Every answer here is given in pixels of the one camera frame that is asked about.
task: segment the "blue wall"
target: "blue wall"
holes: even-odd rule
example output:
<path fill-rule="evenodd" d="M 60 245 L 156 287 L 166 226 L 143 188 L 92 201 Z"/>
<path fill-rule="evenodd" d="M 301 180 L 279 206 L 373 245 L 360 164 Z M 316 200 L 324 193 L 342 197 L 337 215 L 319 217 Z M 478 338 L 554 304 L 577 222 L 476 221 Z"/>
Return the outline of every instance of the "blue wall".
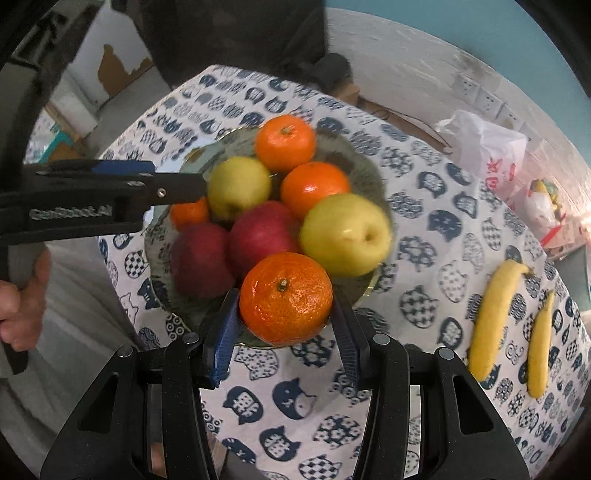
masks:
<path fill-rule="evenodd" d="M 410 25 L 479 58 L 537 103 L 591 165 L 591 99 L 515 0 L 327 0 Z"/>

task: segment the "apple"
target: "apple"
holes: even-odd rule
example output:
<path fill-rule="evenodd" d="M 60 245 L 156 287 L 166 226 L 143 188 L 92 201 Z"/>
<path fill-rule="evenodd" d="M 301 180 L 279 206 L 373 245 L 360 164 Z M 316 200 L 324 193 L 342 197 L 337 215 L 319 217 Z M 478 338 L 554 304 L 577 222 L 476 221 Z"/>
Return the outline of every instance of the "apple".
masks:
<path fill-rule="evenodd" d="M 179 233 L 170 251 L 170 272 L 181 295 L 212 299 L 234 286 L 228 238 L 226 230 L 210 222 Z"/>
<path fill-rule="evenodd" d="M 263 258 L 280 252 L 299 252 L 299 221 L 280 202 L 262 203 L 243 213 L 230 231 L 230 259 L 244 278 Z"/>
<path fill-rule="evenodd" d="M 231 157 L 217 165 L 207 182 L 207 201 L 220 220 L 235 220 L 271 194 L 271 177 L 256 158 Z"/>
<path fill-rule="evenodd" d="M 300 230 L 302 251 L 337 277 L 374 270 L 390 252 L 392 226 L 376 204 L 354 193 L 319 201 Z"/>

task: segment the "cat print tablecloth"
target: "cat print tablecloth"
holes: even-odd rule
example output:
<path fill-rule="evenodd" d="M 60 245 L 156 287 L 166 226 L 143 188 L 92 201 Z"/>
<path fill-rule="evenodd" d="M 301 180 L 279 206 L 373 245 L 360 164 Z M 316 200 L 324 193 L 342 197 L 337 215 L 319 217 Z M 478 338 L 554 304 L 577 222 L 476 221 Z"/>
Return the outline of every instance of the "cat print tablecloth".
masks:
<path fill-rule="evenodd" d="M 445 345 L 465 358 L 487 280 L 505 258 L 532 266 L 511 303 L 497 363 L 482 388 L 510 429 L 532 475 L 561 441 L 589 383 L 591 341 L 560 276 L 523 222 L 481 181 L 394 126 L 308 87 L 212 66 L 138 119 L 103 158 L 150 160 L 178 171 L 192 148 L 240 125 L 290 113 L 345 135 L 379 168 L 397 239 L 359 311 L 411 348 Z M 167 292 L 151 282 L 143 232 L 99 240 L 113 286 L 148 348 L 184 333 Z M 527 393 L 532 323 L 557 293 L 548 368 L 538 401 Z M 413 390 L 406 473 L 417 471 L 420 403 Z M 359 454 L 371 393 L 347 380 L 334 334 L 278 350 L 237 347 L 230 375 L 202 391 L 208 428 L 274 480 L 346 480 Z"/>

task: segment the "blue gripper pad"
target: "blue gripper pad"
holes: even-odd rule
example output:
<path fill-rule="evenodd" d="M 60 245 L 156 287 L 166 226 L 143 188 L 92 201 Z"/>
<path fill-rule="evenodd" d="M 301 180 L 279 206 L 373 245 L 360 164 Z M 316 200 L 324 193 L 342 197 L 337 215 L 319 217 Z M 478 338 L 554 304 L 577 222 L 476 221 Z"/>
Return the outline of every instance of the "blue gripper pad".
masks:
<path fill-rule="evenodd" d="M 155 173 L 156 165 L 150 161 L 138 160 L 100 160 L 92 168 L 99 175 L 136 175 L 138 173 Z"/>
<path fill-rule="evenodd" d="M 339 303 L 336 292 L 330 311 L 330 322 L 335 332 L 336 343 L 339 347 L 340 359 L 343 362 L 345 375 L 347 375 L 347 378 L 353 384 L 358 385 L 361 378 L 359 348 L 354 341 L 353 333 L 349 328 L 347 318 L 343 307 Z"/>
<path fill-rule="evenodd" d="M 208 366 L 209 378 L 215 387 L 218 387 L 221 380 L 228 375 L 234 344 L 242 329 L 242 322 L 238 316 L 239 298 L 240 291 L 237 288 L 228 292 L 204 346 L 213 348 L 213 362 Z"/>

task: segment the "wall outlet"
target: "wall outlet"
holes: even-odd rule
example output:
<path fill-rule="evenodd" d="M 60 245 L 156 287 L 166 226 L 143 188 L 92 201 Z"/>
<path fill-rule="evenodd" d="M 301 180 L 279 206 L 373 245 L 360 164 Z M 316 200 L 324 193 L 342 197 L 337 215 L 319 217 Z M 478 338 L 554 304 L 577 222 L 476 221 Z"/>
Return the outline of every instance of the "wall outlet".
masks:
<path fill-rule="evenodd" d="M 540 146 L 542 143 L 542 137 L 536 132 L 533 128 L 531 128 L 528 124 L 521 125 L 519 129 L 521 133 L 523 133 L 527 139 L 527 150 L 530 152 L 535 151 L 536 148 Z"/>
<path fill-rule="evenodd" d="M 484 88 L 480 87 L 478 95 L 476 95 L 476 101 L 474 107 L 476 107 L 482 113 L 482 116 L 488 120 L 494 120 L 499 114 L 503 102 L 500 98 L 488 93 Z"/>
<path fill-rule="evenodd" d="M 509 130 L 517 130 L 523 126 L 523 119 L 518 117 L 506 103 L 503 103 L 499 115 L 496 117 L 496 123 Z"/>
<path fill-rule="evenodd" d="M 479 89 L 480 85 L 461 73 L 456 75 L 452 85 L 452 92 L 454 95 L 456 95 L 458 98 L 461 98 L 470 105 L 473 105 L 476 101 L 476 96 L 478 95 Z"/>

